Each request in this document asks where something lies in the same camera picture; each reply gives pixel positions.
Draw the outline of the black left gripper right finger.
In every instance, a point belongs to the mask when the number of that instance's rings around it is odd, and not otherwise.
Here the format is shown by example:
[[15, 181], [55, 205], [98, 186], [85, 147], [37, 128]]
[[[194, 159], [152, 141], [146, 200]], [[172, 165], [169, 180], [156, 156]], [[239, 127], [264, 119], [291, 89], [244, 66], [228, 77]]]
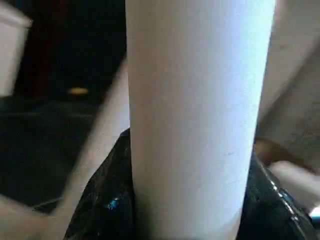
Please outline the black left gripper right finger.
[[238, 240], [318, 240], [320, 177], [287, 161], [263, 166], [252, 154]]

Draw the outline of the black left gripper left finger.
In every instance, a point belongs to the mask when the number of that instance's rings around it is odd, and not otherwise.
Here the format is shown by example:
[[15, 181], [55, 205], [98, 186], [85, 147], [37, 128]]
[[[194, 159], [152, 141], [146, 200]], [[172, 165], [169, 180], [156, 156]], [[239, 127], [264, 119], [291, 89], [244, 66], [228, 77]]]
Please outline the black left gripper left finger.
[[87, 183], [64, 235], [66, 240], [134, 239], [130, 143], [127, 129]]

